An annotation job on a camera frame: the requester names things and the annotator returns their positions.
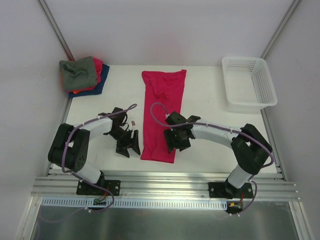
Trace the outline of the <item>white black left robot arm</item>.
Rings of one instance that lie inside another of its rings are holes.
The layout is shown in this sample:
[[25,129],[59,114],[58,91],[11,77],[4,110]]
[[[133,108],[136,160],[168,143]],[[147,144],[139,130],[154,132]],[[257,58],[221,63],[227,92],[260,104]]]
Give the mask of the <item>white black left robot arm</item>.
[[55,134],[48,152],[48,161],[59,166],[63,173],[72,174],[80,181],[87,183],[93,194],[100,194],[105,188],[104,173],[87,161],[89,143],[99,136],[111,136],[115,152],[129,158],[129,149],[137,155],[139,131],[129,129],[128,111],[137,107],[134,103],[127,109],[115,107],[111,113],[99,113],[97,117],[79,125],[62,123]]

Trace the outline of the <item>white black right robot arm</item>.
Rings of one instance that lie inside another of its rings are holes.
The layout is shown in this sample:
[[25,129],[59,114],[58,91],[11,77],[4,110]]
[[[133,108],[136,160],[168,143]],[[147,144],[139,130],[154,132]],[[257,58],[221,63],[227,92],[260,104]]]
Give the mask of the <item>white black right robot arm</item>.
[[213,194],[220,198],[239,198],[243,186],[260,172],[273,152],[258,129],[249,123],[232,128],[213,124],[195,115],[185,118],[175,111],[167,115],[165,123],[170,126],[164,131],[170,153],[190,148],[191,139],[214,142],[233,151],[236,167],[223,183],[213,188]]

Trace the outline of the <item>crimson pink t shirt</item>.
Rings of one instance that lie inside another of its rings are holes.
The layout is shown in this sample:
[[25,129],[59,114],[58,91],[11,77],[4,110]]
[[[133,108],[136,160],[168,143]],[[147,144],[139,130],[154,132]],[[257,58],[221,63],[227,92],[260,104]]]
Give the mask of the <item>crimson pink t shirt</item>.
[[166,115],[180,112],[187,71],[177,72],[143,71],[145,84],[143,113],[142,160],[173,164],[175,152],[169,152],[165,140],[166,127],[157,123],[165,122]]

